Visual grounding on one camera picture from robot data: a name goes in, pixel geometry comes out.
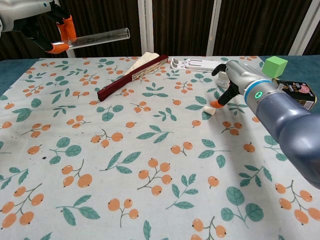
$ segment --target green foam block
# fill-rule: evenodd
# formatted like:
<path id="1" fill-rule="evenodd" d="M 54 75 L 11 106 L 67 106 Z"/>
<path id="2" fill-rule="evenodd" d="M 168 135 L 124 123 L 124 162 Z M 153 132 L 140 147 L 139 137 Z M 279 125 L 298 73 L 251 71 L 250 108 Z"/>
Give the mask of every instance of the green foam block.
<path id="1" fill-rule="evenodd" d="M 288 61 L 277 56 L 265 60 L 262 72 L 270 78 L 277 78 L 284 72 Z"/>

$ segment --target teal table edge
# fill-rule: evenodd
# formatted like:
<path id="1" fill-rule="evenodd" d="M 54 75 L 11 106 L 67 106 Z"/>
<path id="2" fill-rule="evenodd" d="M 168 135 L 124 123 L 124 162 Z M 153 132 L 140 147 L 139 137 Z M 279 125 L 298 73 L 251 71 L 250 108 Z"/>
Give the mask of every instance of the teal table edge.
<path id="1" fill-rule="evenodd" d="M 265 61 L 271 56 L 259 56 Z M 281 80 L 305 82 L 316 96 L 320 98 L 320 55 L 304 56 L 281 56 L 288 60 L 284 73 L 279 77 Z M 41 59 L 17 59 L 0 62 L 0 96 L 24 74 L 35 62 Z M 312 113 L 320 114 L 320 103 L 317 102 L 311 109 Z"/>

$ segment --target floral tablecloth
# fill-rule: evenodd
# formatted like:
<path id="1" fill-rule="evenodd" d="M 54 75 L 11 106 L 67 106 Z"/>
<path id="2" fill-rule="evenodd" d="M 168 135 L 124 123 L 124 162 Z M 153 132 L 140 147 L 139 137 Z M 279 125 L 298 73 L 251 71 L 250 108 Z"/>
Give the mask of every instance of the floral tablecloth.
<path id="1" fill-rule="evenodd" d="M 319 239 L 320 191 L 243 97 L 202 111 L 210 72 L 166 63 L 99 102 L 137 59 L 41 59 L 0 96 L 0 239 Z"/>

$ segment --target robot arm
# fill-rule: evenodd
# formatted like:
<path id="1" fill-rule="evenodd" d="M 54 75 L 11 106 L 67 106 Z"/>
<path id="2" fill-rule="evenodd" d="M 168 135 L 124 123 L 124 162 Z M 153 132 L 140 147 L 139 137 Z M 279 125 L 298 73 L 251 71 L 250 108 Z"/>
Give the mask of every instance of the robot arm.
<path id="1" fill-rule="evenodd" d="M 38 16 L 46 14 L 56 22 L 64 42 L 52 45 L 40 31 Z M 76 40 L 72 16 L 64 11 L 54 0 L 1 0 L 0 1 L 0 37 L 1 32 L 22 32 L 41 49 L 51 54 L 59 54 L 69 48 L 68 41 Z"/>
<path id="2" fill-rule="evenodd" d="M 232 60 L 216 67 L 212 75 L 219 71 L 226 72 L 230 86 L 210 104 L 221 108 L 236 95 L 243 95 L 291 163 L 310 184 L 320 189 L 320 115 L 308 112 L 278 90 L 270 78 L 250 66 Z"/>

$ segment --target clear plastic tube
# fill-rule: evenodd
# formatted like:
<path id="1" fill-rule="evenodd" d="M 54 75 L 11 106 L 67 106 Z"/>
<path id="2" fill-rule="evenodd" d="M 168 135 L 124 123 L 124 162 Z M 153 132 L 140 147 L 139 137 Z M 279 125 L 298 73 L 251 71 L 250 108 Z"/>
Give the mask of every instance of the clear plastic tube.
<path id="1" fill-rule="evenodd" d="M 93 35 L 80 36 L 76 38 L 75 42 L 59 41 L 59 42 L 54 42 L 52 44 L 59 45 L 59 44 L 66 43 L 69 45 L 69 49 L 77 49 L 77 48 L 98 45 L 98 44 L 105 44 L 105 43 L 110 43 L 110 42 L 115 42 L 120 40 L 126 40 L 129 38 L 130 38 L 130 31 L 126 27 L 126 28 L 121 28 L 117 30 L 97 33 Z"/>

